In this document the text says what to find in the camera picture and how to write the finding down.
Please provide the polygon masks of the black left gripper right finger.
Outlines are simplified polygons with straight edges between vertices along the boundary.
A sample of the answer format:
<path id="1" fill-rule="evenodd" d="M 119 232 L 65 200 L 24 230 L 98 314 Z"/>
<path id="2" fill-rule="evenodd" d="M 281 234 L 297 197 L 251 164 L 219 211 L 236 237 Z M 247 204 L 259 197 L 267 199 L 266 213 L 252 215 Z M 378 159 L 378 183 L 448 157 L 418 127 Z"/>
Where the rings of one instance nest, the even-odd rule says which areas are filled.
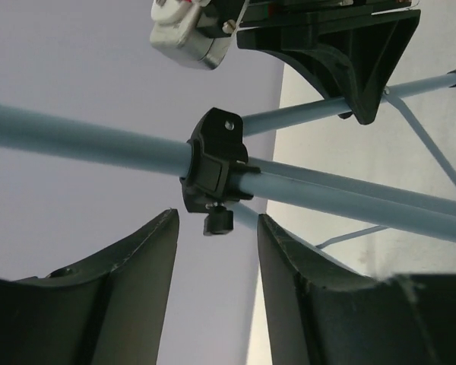
<path id="1" fill-rule="evenodd" d="M 258 219 L 275 364 L 456 364 L 456 274 L 351 271 Z"/>

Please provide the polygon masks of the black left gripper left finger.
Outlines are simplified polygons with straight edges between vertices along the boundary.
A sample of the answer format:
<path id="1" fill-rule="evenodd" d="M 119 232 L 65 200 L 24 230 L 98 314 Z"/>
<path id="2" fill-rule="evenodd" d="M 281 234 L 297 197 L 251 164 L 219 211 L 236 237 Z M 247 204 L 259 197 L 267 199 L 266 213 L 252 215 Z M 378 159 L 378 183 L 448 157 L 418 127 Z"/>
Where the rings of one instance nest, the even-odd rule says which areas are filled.
<path id="1" fill-rule="evenodd" d="M 44 278 L 0 278 L 0 364 L 155 364 L 178 235 L 168 209 Z"/>

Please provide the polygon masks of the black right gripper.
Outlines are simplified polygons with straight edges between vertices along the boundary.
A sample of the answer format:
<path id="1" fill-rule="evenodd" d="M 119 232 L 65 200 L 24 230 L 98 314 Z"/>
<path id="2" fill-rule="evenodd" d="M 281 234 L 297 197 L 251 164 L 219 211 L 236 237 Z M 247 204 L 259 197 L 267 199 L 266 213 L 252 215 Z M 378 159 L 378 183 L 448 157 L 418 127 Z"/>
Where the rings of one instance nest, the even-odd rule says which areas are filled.
<path id="1" fill-rule="evenodd" d="M 197 32 L 228 38 L 288 64 L 326 100 L 343 98 L 361 125 L 375 120 L 383 90 L 414 35 L 412 1 L 209 1 Z"/>

